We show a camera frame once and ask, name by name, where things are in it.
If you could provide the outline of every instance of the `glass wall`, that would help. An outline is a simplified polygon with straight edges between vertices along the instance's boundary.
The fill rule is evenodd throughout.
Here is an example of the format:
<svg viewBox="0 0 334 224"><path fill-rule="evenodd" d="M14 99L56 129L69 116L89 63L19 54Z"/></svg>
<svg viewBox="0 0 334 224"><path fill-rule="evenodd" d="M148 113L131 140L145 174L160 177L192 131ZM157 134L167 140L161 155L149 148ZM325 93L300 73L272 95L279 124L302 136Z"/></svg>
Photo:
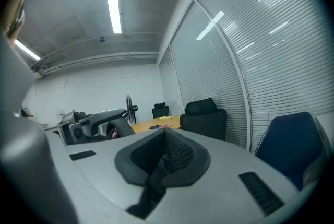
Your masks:
<svg viewBox="0 0 334 224"><path fill-rule="evenodd" d="M252 112L254 152L270 121L334 110L330 25L317 0L198 0L237 57Z"/></svg>
<svg viewBox="0 0 334 224"><path fill-rule="evenodd" d="M178 85L173 58L169 47L159 64L159 70L165 103L169 106L169 115L184 114L180 87Z"/></svg>
<svg viewBox="0 0 334 224"><path fill-rule="evenodd" d="M213 98L228 114L226 140L246 148L247 120L240 79L212 19L196 3L185 16L171 50L184 107L191 101Z"/></svg>

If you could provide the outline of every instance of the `concrete ceiling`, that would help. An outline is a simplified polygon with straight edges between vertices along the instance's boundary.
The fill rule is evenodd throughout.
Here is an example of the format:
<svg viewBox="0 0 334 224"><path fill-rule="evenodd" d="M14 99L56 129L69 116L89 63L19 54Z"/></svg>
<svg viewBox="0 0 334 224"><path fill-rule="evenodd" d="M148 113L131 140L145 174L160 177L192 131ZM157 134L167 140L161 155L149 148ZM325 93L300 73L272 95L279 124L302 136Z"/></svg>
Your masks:
<svg viewBox="0 0 334 224"><path fill-rule="evenodd" d="M48 59L47 66L94 55L157 51L176 2L119 0L123 33L115 35L107 0L25 0L19 39L39 56L48 55L39 61Z"/></svg>

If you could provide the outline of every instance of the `black office chair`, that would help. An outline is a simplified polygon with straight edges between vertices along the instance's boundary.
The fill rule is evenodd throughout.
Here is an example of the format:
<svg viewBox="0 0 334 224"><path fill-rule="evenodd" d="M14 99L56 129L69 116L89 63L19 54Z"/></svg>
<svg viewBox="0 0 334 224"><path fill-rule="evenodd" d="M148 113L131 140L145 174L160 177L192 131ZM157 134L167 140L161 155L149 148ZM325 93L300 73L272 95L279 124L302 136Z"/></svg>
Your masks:
<svg viewBox="0 0 334 224"><path fill-rule="evenodd" d="M156 103L154 107L155 108L152 109L153 118L168 116L169 106L166 106L166 103Z"/></svg>
<svg viewBox="0 0 334 224"><path fill-rule="evenodd" d="M319 160L317 168L308 169L322 153L321 134L307 112L275 117L255 150L255 156L284 174L299 190L304 178L315 178L325 165L326 159Z"/></svg>
<svg viewBox="0 0 334 224"><path fill-rule="evenodd" d="M218 109L211 98L188 103L180 117L182 130L219 140L226 138L226 124L226 111Z"/></svg>

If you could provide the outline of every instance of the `fan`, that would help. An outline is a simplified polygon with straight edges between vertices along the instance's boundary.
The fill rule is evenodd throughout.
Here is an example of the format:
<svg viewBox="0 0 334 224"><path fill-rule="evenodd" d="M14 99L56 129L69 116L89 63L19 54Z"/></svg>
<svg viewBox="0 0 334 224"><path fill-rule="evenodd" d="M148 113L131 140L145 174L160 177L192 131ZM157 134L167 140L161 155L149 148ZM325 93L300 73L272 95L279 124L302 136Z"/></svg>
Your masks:
<svg viewBox="0 0 334 224"><path fill-rule="evenodd" d="M130 95L126 96L126 110L128 112L128 121L130 124L133 122L137 123L135 112L138 111L138 106L132 105L132 100Z"/></svg>

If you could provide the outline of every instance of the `black slot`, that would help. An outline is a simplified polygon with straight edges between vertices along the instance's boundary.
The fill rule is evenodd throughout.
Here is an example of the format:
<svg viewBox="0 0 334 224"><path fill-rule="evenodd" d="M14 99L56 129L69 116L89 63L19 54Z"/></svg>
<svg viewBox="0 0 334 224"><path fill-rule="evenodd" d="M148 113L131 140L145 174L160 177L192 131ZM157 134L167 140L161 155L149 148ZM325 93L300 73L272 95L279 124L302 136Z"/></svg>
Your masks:
<svg viewBox="0 0 334 224"><path fill-rule="evenodd" d="M239 178L245 184L246 188L266 216L284 205L282 200L277 197L277 195L255 172L240 174Z"/></svg>
<svg viewBox="0 0 334 224"><path fill-rule="evenodd" d="M78 152L77 154L72 154L72 155L69 155L69 156L73 161L75 161L75 160L87 158L87 157L90 157L90 156L93 156L93 155L96 155L96 152L90 150L90 151Z"/></svg>

